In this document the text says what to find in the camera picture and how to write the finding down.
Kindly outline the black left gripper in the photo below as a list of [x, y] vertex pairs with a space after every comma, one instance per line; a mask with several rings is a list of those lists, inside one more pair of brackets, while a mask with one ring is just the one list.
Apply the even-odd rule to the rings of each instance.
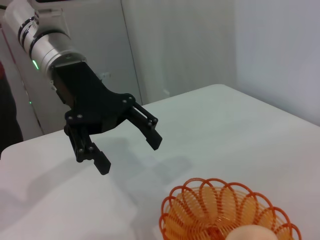
[[159, 120], [139, 105], [132, 94], [109, 90], [86, 62], [54, 67], [52, 76], [58, 96], [71, 108], [65, 117], [72, 117], [72, 123], [79, 125], [64, 127], [78, 163], [93, 160], [101, 175], [108, 174], [111, 162], [90, 135], [112, 130], [126, 118], [140, 130], [153, 150], [160, 147], [163, 138], [156, 131]]

